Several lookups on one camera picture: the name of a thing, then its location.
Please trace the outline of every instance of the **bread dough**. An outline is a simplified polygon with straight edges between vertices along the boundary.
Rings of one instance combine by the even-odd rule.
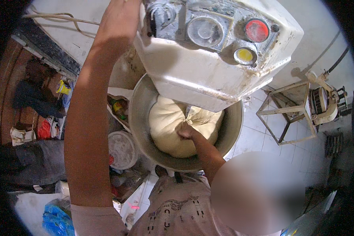
[[[223,111],[215,113],[192,106],[186,119],[184,114],[186,107],[185,103],[159,95],[157,103],[149,112],[153,141],[161,151],[176,158],[187,158],[197,153],[193,141],[181,140],[175,131],[177,125],[187,122],[214,144],[224,115]]]

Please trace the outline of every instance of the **red button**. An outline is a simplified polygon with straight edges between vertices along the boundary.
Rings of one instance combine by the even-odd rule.
[[[261,43],[269,37],[269,27],[265,22],[252,19],[245,26],[246,37],[255,43]]]

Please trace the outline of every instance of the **white bucket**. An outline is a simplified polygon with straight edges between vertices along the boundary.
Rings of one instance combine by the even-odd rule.
[[[134,144],[132,135],[126,131],[115,131],[108,135],[109,154],[114,157],[110,165],[117,170],[131,168],[140,157],[141,152]]]

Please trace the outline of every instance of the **yellow container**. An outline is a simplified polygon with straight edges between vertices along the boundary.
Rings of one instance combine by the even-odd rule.
[[[63,80],[60,80],[59,85],[57,87],[57,92],[61,92],[68,95],[71,93],[71,88],[67,84],[65,84]]]

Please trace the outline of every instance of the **mixer bowl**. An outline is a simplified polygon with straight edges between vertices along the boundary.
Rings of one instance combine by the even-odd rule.
[[[158,165],[175,171],[194,172],[202,170],[198,156],[174,158],[160,151],[152,140],[149,128],[149,111],[156,103],[159,93],[151,78],[145,74],[134,88],[129,106],[129,125],[138,148]],[[231,150],[243,126],[243,105],[236,102],[225,110],[225,114],[214,146],[223,157]]]

